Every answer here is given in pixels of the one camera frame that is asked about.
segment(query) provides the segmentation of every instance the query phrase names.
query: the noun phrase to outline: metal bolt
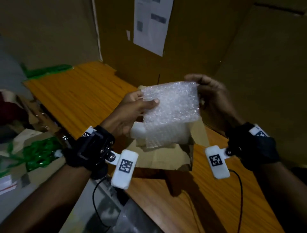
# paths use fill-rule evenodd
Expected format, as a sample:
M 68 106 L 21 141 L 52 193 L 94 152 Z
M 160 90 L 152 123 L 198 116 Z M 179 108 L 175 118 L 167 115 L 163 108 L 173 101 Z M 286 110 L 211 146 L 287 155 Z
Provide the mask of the metal bolt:
M 108 161 L 113 162 L 116 159 L 115 154 L 111 153 L 108 157 Z

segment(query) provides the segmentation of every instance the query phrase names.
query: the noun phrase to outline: person's right arm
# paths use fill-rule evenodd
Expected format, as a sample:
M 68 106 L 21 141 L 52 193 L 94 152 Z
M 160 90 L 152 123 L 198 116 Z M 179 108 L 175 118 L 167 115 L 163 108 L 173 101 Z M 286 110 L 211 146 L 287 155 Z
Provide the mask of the person's right arm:
M 226 132 L 246 123 L 236 112 L 222 83 L 202 74 L 186 75 L 185 80 L 200 84 L 198 92 L 205 100 L 205 111 L 215 128 Z M 253 173 L 284 231 L 306 231 L 307 186 L 281 162 L 256 166 Z

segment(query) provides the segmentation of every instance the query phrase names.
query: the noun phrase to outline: person's left hand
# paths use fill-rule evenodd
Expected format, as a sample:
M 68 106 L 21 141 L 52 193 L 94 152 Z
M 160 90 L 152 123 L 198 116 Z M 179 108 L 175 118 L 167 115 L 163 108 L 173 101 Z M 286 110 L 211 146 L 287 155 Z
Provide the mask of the person's left hand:
M 153 109 L 159 104 L 158 99 L 143 101 L 140 90 L 130 92 L 114 111 L 100 124 L 101 127 L 113 134 L 114 137 L 127 134 L 137 117 L 146 109 Z

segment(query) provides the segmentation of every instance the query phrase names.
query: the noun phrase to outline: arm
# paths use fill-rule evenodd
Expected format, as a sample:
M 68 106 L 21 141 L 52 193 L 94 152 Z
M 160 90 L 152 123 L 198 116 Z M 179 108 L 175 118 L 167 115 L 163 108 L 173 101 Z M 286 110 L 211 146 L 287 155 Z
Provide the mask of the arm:
M 198 92 L 207 102 L 205 102 L 205 111 L 215 128 L 226 132 L 246 122 L 237 114 L 222 83 L 202 74 L 189 74 L 185 79 L 200 84 Z M 250 148 L 250 152 L 253 154 L 254 149 Z M 248 162 L 253 164 L 252 156 L 249 154 L 242 156 L 241 159 L 243 165 L 247 165 Z M 306 228 L 307 186 L 281 162 L 257 165 L 252 170 L 285 232 L 298 232 L 293 229 Z
M 140 113 L 159 103 L 140 100 L 141 95 L 140 91 L 128 93 L 100 126 L 114 137 L 128 133 Z M 2 222 L 0 232 L 59 232 L 90 176 L 84 167 L 64 165 Z

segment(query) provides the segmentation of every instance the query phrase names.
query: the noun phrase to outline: wood grain surface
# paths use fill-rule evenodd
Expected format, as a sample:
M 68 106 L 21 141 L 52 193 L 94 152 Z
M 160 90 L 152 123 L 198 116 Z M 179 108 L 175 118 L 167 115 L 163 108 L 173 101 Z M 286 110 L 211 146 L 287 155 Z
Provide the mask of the wood grain surface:
M 136 90 L 115 76 L 115 70 L 91 62 L 73 70 L 30 80 L 25 85 L 74 138 L 99 124 L 127 92 Z M 206 128 L 211 145 L 227 146 L 227 139 Z M 121 150 L 121 139 L 115 144 Z M 136 168 L 128 195 L 166 233 L 237 232 L 240 185 L 235 174 L 213 178 L 204 148 L 194 146 L 192 172 Z M 239 159 L 227 159 L 229 169 L 243 183 L 241 232 L 283 232 L 252 172 Z

